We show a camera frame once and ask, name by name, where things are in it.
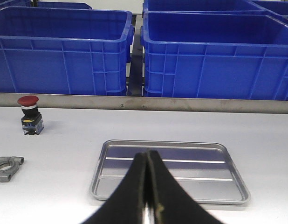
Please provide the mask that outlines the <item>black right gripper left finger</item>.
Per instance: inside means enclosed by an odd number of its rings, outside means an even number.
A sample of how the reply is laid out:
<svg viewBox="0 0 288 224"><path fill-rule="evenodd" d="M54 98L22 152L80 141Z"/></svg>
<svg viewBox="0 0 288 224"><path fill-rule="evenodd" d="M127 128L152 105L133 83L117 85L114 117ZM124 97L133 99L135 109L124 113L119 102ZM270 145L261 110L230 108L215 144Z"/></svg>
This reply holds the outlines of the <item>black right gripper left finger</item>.
<svg viewBox="0 0 288 224"><path fill-rule="evenodd" d="M141 224L143 221L146 154L138 153L118 187L85 224Z"/></svg>

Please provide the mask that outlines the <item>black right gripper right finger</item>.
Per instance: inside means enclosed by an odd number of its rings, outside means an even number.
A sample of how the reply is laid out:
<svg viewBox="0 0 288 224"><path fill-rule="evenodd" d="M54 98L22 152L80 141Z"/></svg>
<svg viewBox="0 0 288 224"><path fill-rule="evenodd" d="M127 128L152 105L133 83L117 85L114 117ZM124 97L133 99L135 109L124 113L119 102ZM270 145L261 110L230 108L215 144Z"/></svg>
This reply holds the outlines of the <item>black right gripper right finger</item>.
<svg viewBox="0 0 288 224"><path fill-rule="evenodd" d="M147 152L156 224L220 224L174 179L158 151Z"/></svg>

